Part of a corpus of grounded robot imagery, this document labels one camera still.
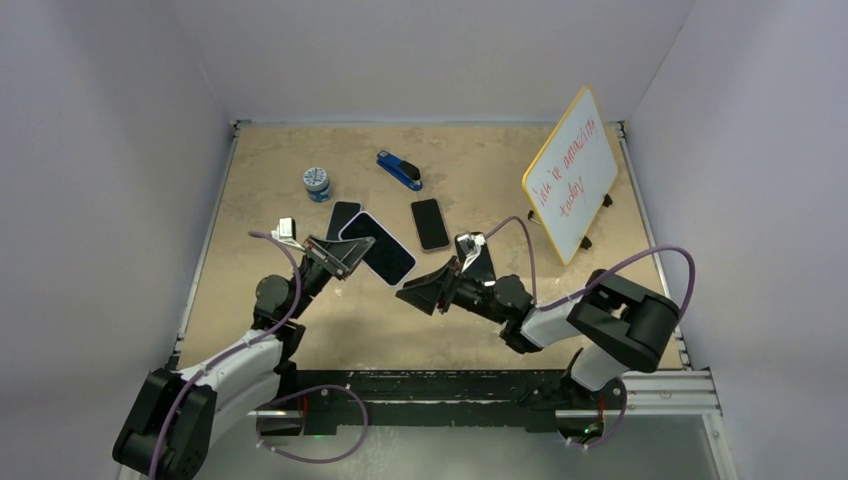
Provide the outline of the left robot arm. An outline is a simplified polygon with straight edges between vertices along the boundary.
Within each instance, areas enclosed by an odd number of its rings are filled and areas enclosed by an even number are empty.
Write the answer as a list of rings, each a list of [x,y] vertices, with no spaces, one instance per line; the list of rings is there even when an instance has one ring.
[[[259,281],[253,323],[238,341],[194,366],[148,373],[113,460],[149,479],[192,479],[215,441],[249,411],[292,405],[298,382],[291,358],[305,333],[296,318],[331,279],[347,279],[374,244],[372,237],[308,236],[291,277]]]

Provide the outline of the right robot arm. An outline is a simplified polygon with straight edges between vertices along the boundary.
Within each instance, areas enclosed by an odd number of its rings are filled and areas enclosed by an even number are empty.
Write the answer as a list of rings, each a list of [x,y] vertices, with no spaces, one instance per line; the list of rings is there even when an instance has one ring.
[[[458,306],[492,321],[519,354],[586,337],[590,346],[575,354],[561,381],[564,399],[576,407],[626,372],[655,372],[682,315],[669,298],[604,269],[557,305],[536,305],[516,275],[483,282],[460,272],[454,261],[404,283],[396,296],[427,315]]]

